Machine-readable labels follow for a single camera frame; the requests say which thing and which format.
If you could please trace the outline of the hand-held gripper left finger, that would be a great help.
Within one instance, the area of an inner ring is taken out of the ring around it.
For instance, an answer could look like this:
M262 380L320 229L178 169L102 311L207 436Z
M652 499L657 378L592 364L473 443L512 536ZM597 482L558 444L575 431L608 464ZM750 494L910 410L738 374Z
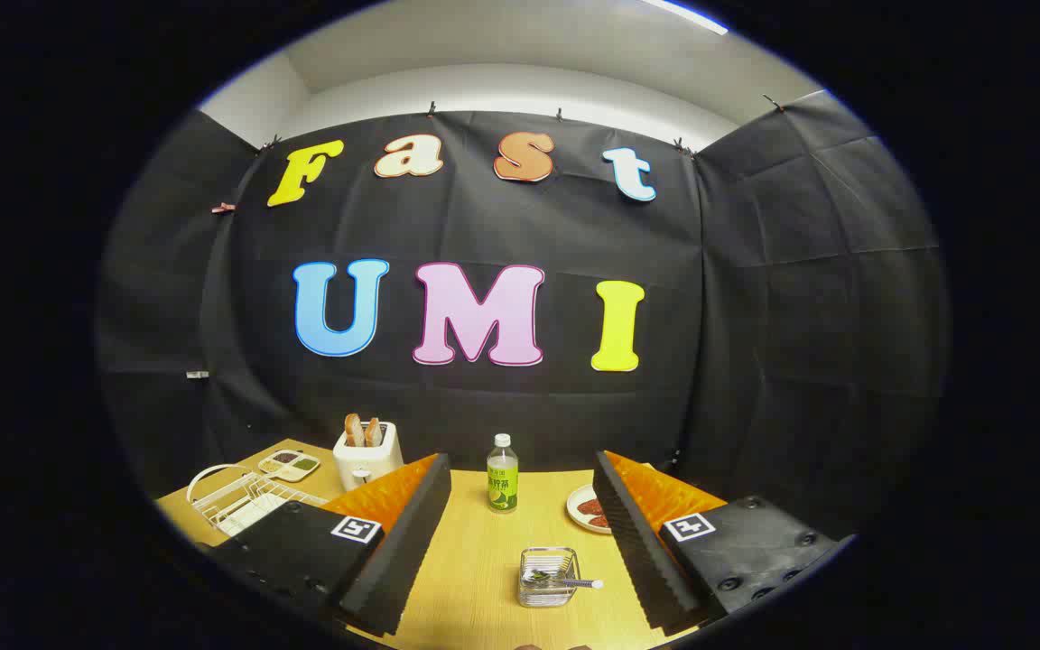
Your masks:
M433 453L323 506L285 499L208 556L302 616L393 634L450 491Z

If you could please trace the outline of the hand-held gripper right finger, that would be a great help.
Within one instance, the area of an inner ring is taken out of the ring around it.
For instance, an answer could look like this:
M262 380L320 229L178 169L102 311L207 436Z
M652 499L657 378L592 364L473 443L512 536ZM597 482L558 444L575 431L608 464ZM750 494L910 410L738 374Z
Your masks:
M853 543L766 497L725 501L607 450L591 485L648 625L668 635L755 616Z

